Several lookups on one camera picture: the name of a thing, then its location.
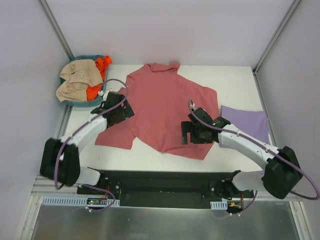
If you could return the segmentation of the pink red t shirt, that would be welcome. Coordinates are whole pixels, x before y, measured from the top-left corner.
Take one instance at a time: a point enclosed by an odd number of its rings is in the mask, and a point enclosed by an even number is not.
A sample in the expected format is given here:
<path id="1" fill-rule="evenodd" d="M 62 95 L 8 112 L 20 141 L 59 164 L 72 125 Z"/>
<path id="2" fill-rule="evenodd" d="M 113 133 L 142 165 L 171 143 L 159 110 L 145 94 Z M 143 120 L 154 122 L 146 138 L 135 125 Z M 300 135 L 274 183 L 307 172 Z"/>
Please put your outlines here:
<path id="1" fill-rule="evenodd" d="M 129 150 L 135 138 L 153 149 L 185 158 L 204 160 L 211 144 L 183 144 L 181 123 L 188 121 L 192 100 L 215 118 L 218 94 L 178 74 L 180 64 L 147 63 L 126 77 L 128 102 L 134 116 L 100 133 L 95 144 Z"/>

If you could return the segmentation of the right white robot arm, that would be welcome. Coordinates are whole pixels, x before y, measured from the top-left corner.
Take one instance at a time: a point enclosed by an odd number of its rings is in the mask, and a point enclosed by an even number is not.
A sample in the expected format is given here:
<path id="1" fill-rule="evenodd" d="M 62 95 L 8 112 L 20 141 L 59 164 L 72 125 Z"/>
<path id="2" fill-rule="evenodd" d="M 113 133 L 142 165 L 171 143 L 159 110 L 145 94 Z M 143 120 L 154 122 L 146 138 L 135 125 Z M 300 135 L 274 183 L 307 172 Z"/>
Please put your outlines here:
<path id="1" fill-rule="evenodd" d="M 237 197 L 242 191 L 266 190 L 283 200 L 302 179 L 300 165 L 290 147 L 278 148 L 239 130 L 223 117 L 212 119 L 201 107 L 189 107 L 189 121 L 181 122 L 182 142 L 195 144 L 220 143 L 234 149 L 256 163 L 260 170 L 237 170 L 225 184 L 225 192 Z"/>

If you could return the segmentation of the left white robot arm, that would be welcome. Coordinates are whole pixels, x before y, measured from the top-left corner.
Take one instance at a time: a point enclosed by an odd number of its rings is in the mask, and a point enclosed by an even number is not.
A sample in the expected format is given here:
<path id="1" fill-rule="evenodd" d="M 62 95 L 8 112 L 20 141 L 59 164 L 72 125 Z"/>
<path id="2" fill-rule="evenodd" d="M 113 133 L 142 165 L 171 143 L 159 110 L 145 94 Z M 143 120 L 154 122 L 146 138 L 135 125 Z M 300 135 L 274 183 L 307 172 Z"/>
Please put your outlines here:
<path id="1" fill-rule="evenodd" d="M 53 180 L 56 185 L 88 185 L 94 194 L 102 194 L 106 183 L 101 179 L 101 173 L 82 167 L 80 153 L 100 133 L 133 116 L 134 111 L 124 94 L 108 92 L 106 100 L 93 109 L 75 130 L 58 139 L 49 138 L 45 142 L 40 175 Z"/>

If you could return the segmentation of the teal plastic basket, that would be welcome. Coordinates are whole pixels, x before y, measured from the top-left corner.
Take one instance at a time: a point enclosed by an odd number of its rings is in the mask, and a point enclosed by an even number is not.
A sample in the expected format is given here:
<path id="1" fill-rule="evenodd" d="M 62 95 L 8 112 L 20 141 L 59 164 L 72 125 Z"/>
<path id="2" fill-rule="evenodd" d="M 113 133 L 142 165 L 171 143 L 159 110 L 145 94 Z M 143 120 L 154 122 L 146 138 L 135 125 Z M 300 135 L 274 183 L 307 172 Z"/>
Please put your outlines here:
<path id="1" fill-rule="evenodd" d="M 105 55 L 80 55 L 80 56 L 76 56 L 73 59 L 71 59 L 71 61 L 69 63 L 71 63 L 72 61 L 75 60 L 82 60 L 82 59 L 91 59 L 91 60 L 96 60 L 97 58 L 103 58 Z M 107 79 L 108 76 L 108 68 L 106 70 L 106 76 L 105 76 L 105 80 Z M 60 84 L 62 84 L 64 82 L 63 79 L 60 78 Z M 100 90 L 104 90 L 106 87 L 101 86 Z M 61 103 L 66 104 L 67 106 L 72 106 L 72 107 L 93 107 L 93 106 L 97 106 L 102 102 L 103 98 L 101 96 L 98 96 L 94 99 L 94 100 L 90 100 L 90 101 L 63 101 Z"/>

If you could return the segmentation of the orange t shirt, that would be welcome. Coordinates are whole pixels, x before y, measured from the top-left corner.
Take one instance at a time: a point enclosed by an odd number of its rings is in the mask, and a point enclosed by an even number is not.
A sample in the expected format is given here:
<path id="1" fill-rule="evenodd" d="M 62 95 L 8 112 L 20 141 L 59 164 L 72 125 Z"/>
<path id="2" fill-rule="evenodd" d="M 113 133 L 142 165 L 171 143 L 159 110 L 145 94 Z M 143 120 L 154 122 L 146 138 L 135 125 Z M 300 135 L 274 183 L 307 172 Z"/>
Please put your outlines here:
<path id="1" fill-rule="evenodd" d="M 105 78 L 106 78 L 107 68 L 112 63 L 113 63 L 113 60 L 108 55 L 104 56 L 103 58 L 98 57 L 95 60 L 95 65 L 100 72 L 100 75 L 101 75 L 103 82 L 105 81 Z M 88 88 L 86 90 L 86 96 L 87 96 L 88 101 L 92 101 L 98 96 L 98 92 L 100 91 L 101 86 L 102 86 L 102 84 L 98 84 L 95 86 L 90 86 L 90 85 L 88 86 Z"/>

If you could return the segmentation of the beige t shirt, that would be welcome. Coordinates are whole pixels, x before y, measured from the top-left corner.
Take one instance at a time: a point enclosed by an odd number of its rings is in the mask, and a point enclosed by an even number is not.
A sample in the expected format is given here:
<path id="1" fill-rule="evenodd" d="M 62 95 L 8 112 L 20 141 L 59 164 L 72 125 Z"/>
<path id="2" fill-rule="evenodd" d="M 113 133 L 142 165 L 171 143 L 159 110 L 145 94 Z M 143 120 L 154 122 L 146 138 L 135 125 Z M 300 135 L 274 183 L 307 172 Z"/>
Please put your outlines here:
<path id="1" fill-rule="evenodd" d="M 56 90 L 56 97 L 60 102 L 86 102 L 88 86 L 103 83 L 95 60 L 79 59 L 67 64 L 59 74 L 64 82 Z"/>

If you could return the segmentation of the folded purple t shirt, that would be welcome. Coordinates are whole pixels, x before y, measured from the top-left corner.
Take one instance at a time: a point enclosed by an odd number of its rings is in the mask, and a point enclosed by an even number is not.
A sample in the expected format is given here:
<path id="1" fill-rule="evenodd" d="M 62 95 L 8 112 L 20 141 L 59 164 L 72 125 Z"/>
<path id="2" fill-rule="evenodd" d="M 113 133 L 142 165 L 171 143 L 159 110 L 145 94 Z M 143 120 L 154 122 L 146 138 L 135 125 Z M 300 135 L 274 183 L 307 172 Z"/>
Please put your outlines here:
<path id="1" fill-rule="evenodd" d="M 264 111 L 239 110 L 222 105 L 221 116 L 244 133 L 270 144 L 269 119 Z"/>

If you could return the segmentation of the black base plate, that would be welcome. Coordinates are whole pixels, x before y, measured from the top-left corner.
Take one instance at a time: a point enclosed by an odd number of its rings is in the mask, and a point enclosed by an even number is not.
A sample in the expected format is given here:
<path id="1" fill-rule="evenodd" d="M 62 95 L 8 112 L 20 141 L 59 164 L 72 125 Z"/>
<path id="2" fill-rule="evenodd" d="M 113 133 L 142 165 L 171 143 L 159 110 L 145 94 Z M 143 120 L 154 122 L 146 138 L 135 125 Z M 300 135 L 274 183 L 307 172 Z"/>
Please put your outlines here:
<path id="1" fill-rule="evenodd" d="M 110 191 L 122 207 L 209 209 L 223 197 L 252 198 L 252 191 L 231 185 L 233 172 L 164 172 L 102 170 L 94 188 L 78 187 L 80 195 Z"/>

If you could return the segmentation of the aluminium front rail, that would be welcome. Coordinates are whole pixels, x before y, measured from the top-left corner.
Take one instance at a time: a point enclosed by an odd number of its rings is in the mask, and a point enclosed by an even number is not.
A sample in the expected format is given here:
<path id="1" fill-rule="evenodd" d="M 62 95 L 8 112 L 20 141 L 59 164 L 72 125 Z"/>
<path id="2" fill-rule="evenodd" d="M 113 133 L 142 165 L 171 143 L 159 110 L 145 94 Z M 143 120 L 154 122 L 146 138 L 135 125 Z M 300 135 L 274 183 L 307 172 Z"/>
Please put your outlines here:
<path id="1" fill-rule="evenodd" d="M 32 187 L 31 194 L 32 195 L 39 195 L 39 196 L 46 196 L 46 195 L 68 195 L 73 196 L 77 194 L 78 186 L 64 186 L 60 190 L 57 190 L 54 185 L 54 181 L 47 179 L 42 176 L 37 176 Z M 303 199 L 298 197 L 294 194 L 289 193 L 286 198 L 278 199 L 273 197 L 266 191 L 259 191 L 256 197 L 259 201 L 292 201 L 292 202 L 301 202 Z"/>

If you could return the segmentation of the left aluminium frame post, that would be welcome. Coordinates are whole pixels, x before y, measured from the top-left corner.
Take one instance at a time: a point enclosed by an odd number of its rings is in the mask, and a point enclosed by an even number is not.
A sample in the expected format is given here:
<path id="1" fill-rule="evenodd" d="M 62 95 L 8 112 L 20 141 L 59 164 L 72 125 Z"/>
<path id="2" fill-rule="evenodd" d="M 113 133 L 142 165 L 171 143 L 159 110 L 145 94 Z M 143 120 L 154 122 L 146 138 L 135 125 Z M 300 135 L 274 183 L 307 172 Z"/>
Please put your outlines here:
<path id="1" fill-rule="evenodd" d="M 59 23 L 48 3 L 47 0 L 38 0 L 38 3 L 40 5 L 40 7 L 42 8 L 42 11 L 45 15 L 45 17 L 47 18 L 58 42 L 60 43 L 64 53 L 66 54 L 67 58 L 69 60 L 74 58 L 74 54 L 68 44 L 67 39 L 65 38 L 63 31 L 61 30 Z"/>

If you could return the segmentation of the aluminium frame post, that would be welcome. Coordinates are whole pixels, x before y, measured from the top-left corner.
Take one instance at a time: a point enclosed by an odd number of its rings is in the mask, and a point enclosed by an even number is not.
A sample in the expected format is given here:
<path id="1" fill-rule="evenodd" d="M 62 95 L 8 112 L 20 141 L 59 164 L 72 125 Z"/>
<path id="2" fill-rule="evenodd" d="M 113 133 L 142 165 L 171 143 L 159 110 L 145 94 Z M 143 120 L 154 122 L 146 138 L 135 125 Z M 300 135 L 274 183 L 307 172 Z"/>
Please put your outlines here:
<path id="1" fill-rule="evenodd" d="M 38 3 L 40 5 L 40 7 L 42 8 L 42 11 L 45 15 L 45 17 L 47 18 L 58 42 L 60 43 L 64 53 L 66 54 L 67 58 L 69 60 L 74 58 L 74 54 L 68 44 L 67 39 L 65 38 L 63 31 L 61 30 L 59 23 L 48 3 L 47 0 L 38 0 Z"/>
<path id="2" fill-rule="evenodd" d="M 267 60 L 267 57 L 270 55 L 271 51 L 275 47 L 277 41 L 282 36 L 283 32 L 285 31 L 287 25 L 289 24 L 290 20 L 296 13 L 297 9 L 300 7 L 302 0 L 293 0 L 289 5 L 289 8 L 285 12 L 283 18 L 281 19 L 280 23 L 278 24 L 275 32 L 273 33 L 271 39 L 269 40 L 266 48 L 264 49 L 262 55 L 260 56 L 257 64 L 252 69 L 253 75 L 256 76 L 261 67 L 263 66 L 264 62 Z"/>

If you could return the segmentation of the right aluminium frame post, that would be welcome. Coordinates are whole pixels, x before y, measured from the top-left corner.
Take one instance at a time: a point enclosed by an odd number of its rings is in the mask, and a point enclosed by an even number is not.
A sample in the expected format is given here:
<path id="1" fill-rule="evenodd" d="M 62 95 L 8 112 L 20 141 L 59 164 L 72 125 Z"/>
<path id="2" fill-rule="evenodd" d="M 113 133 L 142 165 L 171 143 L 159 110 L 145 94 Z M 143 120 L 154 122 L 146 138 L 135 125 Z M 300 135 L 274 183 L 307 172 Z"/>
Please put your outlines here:
<path id="1" fill-rule="evenodd" d="M 271 51 L 275 47 L 277 41 L 282 36 L 283 32 L 285 31 L 287 25 L 289 24 L 290 20 L 296 13 L 297 9 L 300 7 L 302 0 L 293 0 L 289 5 L 289 8 L 285 12 L 283 18 L 281 19 L 280 23 L 278 24 L 275 32 L 273 33 L 271 39 L 269 40 L 266 48 L 264 49 L 262 55 L 260 56 L 257 64 L 252 69 L 253 75 L 256 76 L 261 67 L 263 66 L 264 62 L 267 60 L 267 57 L 270 55 Z"/>

